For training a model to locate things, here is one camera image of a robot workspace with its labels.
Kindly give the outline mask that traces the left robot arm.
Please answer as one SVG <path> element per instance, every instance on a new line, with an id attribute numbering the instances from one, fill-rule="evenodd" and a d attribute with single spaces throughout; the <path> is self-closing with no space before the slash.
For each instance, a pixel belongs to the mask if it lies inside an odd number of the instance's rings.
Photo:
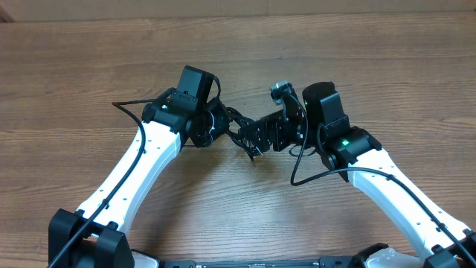
<path id="1" fill-rule="evenodd" d="M 188 140 L 209 147 L 229 125 L 214 74 L 185 66 L 178 85 L 143 100 L 134 140 L 100 187 L 74 212 L 60 209 L 48 226 L 50 267 L 160 267 L 132 249 L 127 236 L 145 197 Z"/>

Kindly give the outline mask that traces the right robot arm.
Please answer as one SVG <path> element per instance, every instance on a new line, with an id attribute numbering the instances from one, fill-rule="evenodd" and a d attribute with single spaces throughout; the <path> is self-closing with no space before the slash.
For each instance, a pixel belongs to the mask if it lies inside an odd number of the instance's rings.
<path id="1" fill-rule="evenodd" d="M 416 253 L 404 255 L 377 243 L 352 256 L 349 267 L 475 266 L 475 231 L 428 198 L 368 131 L 351 126 L 334 83 L 313 83 L 298 100 L 291 83 L 282 81 L 270 95 L 282 110 L 238 131 L 251 153 L 281 151 L 290 144 L 314 148 L 327 171 L 300 181 L 291 178 L 291 185 L 337 173 L 377 204 Z"/>

